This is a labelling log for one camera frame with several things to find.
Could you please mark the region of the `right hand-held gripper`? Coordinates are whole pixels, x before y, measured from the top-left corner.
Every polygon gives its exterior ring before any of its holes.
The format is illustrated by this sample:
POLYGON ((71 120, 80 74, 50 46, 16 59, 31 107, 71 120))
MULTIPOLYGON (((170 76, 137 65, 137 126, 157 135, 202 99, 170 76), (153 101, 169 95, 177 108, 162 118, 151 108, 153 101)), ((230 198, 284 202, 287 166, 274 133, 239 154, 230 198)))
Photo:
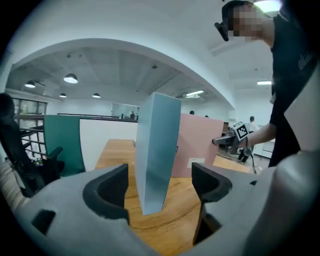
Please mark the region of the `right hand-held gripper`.
POLYGON ((239 143, 244 141, 248 136, 249 130, 246 124, 242 121, 229 127, 227 135, 212 139, 214 145, 228 145, 230 154, 236 154, 238 151, 239 143))

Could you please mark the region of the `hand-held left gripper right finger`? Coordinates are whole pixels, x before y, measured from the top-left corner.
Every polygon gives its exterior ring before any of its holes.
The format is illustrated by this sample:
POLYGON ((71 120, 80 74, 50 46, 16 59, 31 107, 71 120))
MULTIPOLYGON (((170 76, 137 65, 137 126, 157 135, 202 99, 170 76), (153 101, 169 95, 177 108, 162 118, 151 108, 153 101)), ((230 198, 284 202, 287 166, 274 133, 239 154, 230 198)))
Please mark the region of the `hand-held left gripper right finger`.
POLYGON ((179 256, 246 256, 245 244, 257 222, 273 177, 193 163, 192 185, 201 207, 193 247, 179 256))

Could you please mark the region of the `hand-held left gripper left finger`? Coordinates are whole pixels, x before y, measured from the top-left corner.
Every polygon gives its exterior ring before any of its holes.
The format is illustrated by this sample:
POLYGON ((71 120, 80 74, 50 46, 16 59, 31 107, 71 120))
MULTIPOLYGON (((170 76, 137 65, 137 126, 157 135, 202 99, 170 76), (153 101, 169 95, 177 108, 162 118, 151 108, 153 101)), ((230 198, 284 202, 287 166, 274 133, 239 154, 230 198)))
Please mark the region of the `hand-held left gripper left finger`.
POLYGON ((131 230, 128 172, 120 164, 58 179, 15 217, 47 256, 159 256, 131 230))

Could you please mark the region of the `pink file box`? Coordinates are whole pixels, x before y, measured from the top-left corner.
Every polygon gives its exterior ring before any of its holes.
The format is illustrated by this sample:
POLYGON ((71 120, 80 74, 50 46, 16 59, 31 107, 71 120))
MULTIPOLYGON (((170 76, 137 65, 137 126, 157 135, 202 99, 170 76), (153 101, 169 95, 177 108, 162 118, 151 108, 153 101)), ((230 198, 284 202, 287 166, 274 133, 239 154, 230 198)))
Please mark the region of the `pink file box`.
POLYGON ((192 163, 212 166, 219 148, 212 139, 222 135, 223 125, 222 120, 182 113, 171 176, 190 178, 192 163))

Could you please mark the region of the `light blue box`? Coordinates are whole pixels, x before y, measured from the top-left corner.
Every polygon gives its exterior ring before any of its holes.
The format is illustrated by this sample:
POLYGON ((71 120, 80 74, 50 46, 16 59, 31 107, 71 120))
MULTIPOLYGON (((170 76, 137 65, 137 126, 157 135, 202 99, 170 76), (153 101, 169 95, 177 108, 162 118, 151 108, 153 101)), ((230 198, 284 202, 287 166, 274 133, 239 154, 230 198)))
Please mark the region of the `light blue box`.
POLYGON ((143 215, 160 212, 172 174, 181 119, 181 100, 154 92, 139 110, 135 180, 143 215))

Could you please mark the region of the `green partition panel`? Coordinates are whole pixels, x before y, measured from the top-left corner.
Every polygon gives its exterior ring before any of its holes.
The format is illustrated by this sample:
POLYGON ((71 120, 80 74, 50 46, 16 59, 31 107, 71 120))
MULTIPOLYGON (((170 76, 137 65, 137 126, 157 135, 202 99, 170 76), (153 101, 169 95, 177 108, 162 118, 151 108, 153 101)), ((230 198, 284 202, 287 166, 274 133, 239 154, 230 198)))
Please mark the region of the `green partition panel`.
POLYGON ((85 172, 80 141, 80 117, 45 115, 43 128, 46 151, 51 153, 57 147, 62 148, 57 157, 64 162, 61 176, 68 177, 85 172))

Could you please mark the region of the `wooden table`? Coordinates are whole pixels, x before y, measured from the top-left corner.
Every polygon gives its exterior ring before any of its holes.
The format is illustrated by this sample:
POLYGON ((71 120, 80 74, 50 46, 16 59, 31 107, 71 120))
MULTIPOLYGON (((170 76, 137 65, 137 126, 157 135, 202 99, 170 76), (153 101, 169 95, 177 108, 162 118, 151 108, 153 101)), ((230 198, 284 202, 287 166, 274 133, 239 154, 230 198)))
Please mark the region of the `wooden table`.
POLYGON ((110 139, 136 140, 136 122, 83 119, 79 120, 80 147, 85 170, 92 171, 110 139))

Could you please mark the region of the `person in black shirt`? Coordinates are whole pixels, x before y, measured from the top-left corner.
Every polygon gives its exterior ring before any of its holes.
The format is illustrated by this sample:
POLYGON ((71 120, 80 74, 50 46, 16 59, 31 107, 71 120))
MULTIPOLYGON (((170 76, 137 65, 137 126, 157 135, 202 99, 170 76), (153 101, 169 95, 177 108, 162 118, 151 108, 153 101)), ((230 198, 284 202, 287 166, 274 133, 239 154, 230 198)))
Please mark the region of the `person in black shirt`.
POLYGON ((300 150, 285 111, 300 94, 317 65, 316 54, 298 23, 280 11, 274 18, 273 88, 275 96, 270 124, 276 128, 275 144, 269 162, 275 167, 300 150))

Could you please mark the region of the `black office chair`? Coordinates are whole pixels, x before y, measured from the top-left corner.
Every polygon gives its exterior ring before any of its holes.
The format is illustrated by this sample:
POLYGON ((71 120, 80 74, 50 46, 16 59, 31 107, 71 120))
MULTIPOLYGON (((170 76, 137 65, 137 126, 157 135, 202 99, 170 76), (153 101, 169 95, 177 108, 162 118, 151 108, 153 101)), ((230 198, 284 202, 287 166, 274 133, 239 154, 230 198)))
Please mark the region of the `black office chair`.
POLYGON ((56 147, 46 159, 36 164, 26 153, 30 143, 22 143, 20 128, 14 121, 14 114, 12 97, 7 93, 0 93, 0 142, 11 162, 22 194, 31 198, 46 185, 61 178, 65 164, 58 160, 58 156, 63 148, 56 147))

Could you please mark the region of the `black metal railing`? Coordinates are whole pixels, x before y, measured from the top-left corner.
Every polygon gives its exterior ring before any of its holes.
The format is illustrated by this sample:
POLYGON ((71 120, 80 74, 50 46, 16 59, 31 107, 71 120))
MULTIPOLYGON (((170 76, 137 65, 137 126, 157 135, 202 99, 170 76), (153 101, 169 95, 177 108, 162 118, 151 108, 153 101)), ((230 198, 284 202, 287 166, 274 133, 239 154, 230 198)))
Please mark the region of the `black metal railing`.
POLYGON ((43 114, 19 114, 14 116, 14 120, 19 126, 22 145, 31 160, 47 158, 44 117, 43 114))

